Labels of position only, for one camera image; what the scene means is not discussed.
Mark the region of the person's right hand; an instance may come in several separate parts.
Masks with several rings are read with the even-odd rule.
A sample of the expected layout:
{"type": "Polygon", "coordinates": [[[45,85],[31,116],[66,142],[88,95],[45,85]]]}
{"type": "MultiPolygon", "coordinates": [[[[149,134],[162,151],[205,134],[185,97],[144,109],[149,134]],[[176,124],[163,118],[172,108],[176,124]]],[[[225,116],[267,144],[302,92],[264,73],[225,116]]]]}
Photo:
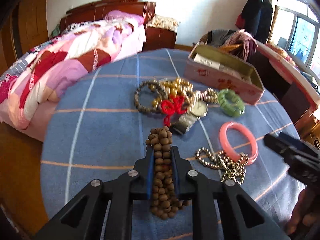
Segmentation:
{"type": "Polygon", "coordinates": [[[293,234],[300,223],[310,228],[318,221],[319,195],[315,195],[312,189],[306,187],[298,196],[298,201],[286,226],[286,233],[293,234]]]}

